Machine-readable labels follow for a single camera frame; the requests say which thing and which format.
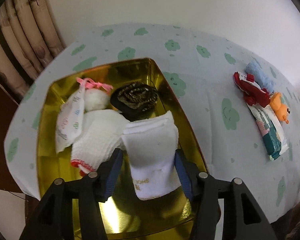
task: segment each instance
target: folded white towel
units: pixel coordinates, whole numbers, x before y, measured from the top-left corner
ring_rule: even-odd
[[[139,199],[166,195],[180,186],[174,167],[178,128],[171,112],[127,124],[122,135]]]
[[[125,149],[121,135],[127,123],[121,114],[110,109],[85,113],[82,133],[72,145],[71,165],[85,174],[96,171],[115,148]]]

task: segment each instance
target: red cloth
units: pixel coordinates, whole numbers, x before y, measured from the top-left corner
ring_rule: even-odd
[[[249,82],[245,82],[244,80],[240,80],[240,75],[238,72],[235,72],[233,75],[235,84],[244,91],[243,99],[249,105],[255,105],[259,103],[262,107],[266,107],[270,103],[269,92],[263,88],[259,89],[249,82],[254,82],[254,76],[251,74],[247,75],[246,80]]]

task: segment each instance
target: white wall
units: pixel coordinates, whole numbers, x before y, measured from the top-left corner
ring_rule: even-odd
[[[49,0],[66,45],[90,27],[175,24],[213,33],[276,66],[300,93],[300,14],[290,0]]]
[[[14,193],[22,198],[24,194]],[[0,232],[6,240],[18,240],[25,227],[25,201],[0,190]]]

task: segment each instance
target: white sachet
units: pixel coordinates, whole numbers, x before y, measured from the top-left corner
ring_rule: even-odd
[[[61,106],[56,124],[56,153],[72,145],[82,132],[84,94],[85,87],[80,85],[79,89]]]

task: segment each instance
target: orange toy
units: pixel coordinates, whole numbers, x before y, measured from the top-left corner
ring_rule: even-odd
[[[290,114],[290,109],[287,108],[286,105],[281,103],[280,96],[281,96],[281,93],[275,92],[274,95],[270,99],[270,106],[279,121],[285,121],[286,123],[289,123],[287,117],[288,117],[288,114]]]

